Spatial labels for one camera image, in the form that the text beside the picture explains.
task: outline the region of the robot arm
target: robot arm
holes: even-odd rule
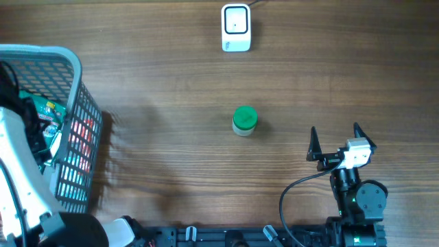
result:
[[[0,212],[8,244],[130,244],[135,236],[126,219],[101,225],[92,215],[67,213],[50,192],[37,166],[37,161],[51,158],[43,139],[42,123],[33,101],[18,97],[18,84],[13,86],[3,64],[0,62]]]
[[[336,153],[323,154],[316,129],[311,129],[308,161],[317,161],[319,172],[330,172],[329,179],[340,216],[328,217],[324,225],[323,239],[330,246],[387,246],[383,220],[388,190],[374,180],[361,181],[359,168],[370,163],[377,146],[354,123],[355,138]],[[302,235],[302,241],[312,239]]]

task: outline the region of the power cord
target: power cord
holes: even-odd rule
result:
[[[15,191],[14,183],[12,182],[11,176],[9,175],[9,172],[6,169],[6,166],[3,163],[3,161],[1,160],[1,158],[0,158],[0,167],[1,167],[1,171],[5,175],[6,183],[8,184],[8,187],[9,187],[9,192],[11,193],[12,200],[14,201],[14,206],[15,206],[16,214],[19,217],[20,226],[21,226],[21,239],[22,239],[22,242],[23,242],[23,246],[26,247],[27,246],[27,234],[26,234],[27,231],[26,231],[25,216],[24,216],[23,210],[21,208],[19,199],[16,196],[16,191]]]
[[[298,185],[298,184],[300,184],[300,183],[302,183],[302,182],[305,182],[305,181],[307,181],[307,180],[310,180],[310,179],[313,179],[313,178],[318,178],[318,177],[321,177],[321,176],[324,176],[324,175],[326,175],[326,174],[328,174],[328,173],[331,173],[331,172],[333,172],[333,171],[335,171],[340,165],[341,165],[342,163],[340,162],[340,163],[338,163],[338,165],[336,165],[334,168],[331,168],[331,169],[329,169],[329,170],[327,170],[327,171],[325,171],[325,172],[320,172],[319,174],[314,174],[314,175],[312,175],[312,176],[308,176],[308,177],[306,177],[306,178],[301,178],[301,179],[299,179],[299,180],[297,180],[296,182],[294,182],[294,183],[292,183],[292,184],[290,184],[290,185],[288,185],[284,190],[283,190],[283,192],[282,192],[282,195],[281,195],[281,199],[279,200],[279,215],[281,216],[281,222],[282,222],[282,225],[283,225],[283,227],[285,228],[285,230],[287,231],[287,233],[288,233],[288,235],[300,246],[300,247],[305,247],[302,243],[300,243],[294,236],[293,236],[293,234],[292,234],[292,232],[288,229],[288,226],[287,226],[287,223],[285,222],[285,218],[283,217],[283,198],[285,197],[285,194],[287,194],[287,192],[292,188],[292,187],[294,187],[295,185]]]
[[[251,3],[248,4],[248,7],[252,6],[253,4],[255,4],[255,3],[259,2],[259,1],[260,1],[260,0],[254,0],[253,2],[251,2]]]

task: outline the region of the green cap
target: green cap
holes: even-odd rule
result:
[[[251,130],[258,122],[258,114],[251,106],[240,106],[233,115],[233,123],[240,130]]]

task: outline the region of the white sensor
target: white sensor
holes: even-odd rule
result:
[[[231,3],[221,9],[223,51],[248,51],[252,42],[250,8],[244,3]]]

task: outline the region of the gray plastic basket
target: gray plastic basket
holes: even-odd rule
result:
[[[45,169],[44,177],[68,212],[87,212],[103,123],[81,81],[80,60],[63,47],[33,45],[0,45],[0,60],[12,66],[21,90],[66,106],[54,169]]]

